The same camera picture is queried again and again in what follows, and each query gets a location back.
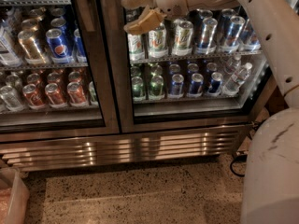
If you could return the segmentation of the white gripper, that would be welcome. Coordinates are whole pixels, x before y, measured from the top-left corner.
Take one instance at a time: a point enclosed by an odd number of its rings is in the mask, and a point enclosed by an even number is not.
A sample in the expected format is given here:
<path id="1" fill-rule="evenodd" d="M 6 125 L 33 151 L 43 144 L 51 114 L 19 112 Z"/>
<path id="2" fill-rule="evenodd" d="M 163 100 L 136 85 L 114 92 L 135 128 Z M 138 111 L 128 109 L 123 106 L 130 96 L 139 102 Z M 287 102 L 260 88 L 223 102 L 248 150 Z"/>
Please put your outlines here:
<path id="1" fill-rule="evenodd" d="M 187 0 L 121 0 L 121 5 L 131 10 L 144 7 L 137 20 L 128 22 L 123 27 L 124 31 L 131 35 L 143 35 L 154 30 L 160 26 L 166 15 L 168 18 L 179 18 L 189 12 Z"/>

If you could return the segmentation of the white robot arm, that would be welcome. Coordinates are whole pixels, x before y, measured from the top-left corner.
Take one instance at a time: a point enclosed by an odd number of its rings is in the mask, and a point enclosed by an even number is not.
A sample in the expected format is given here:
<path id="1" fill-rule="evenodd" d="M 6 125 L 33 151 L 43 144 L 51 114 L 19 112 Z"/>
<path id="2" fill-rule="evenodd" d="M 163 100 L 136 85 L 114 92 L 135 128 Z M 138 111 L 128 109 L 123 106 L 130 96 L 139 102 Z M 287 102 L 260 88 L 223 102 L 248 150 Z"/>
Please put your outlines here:
<path id="1" fill-rule="evenodd" d="M 280 92 L 290 108 L 299 107 L 299 16 L 285 0 L 121 0 L 127 9 L 146 10 L 125 26 L 130 34 L 144 34 L 163 19 L 187 15 L 197 8 L 210 10 L 241 5 L 262 45 Z"/>

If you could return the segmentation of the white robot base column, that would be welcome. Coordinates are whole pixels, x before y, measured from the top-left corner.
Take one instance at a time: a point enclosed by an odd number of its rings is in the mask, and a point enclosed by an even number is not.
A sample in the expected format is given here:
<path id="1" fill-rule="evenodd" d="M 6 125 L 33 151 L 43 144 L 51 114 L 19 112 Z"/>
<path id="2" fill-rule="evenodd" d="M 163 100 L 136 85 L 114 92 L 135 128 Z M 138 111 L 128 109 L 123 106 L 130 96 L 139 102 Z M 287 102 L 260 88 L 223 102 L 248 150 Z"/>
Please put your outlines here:
<path id="1" fill-rule="evenodd" d="M 249 147 L 241 224 L 299 224 L 299 109 L 270 117 Z"/>

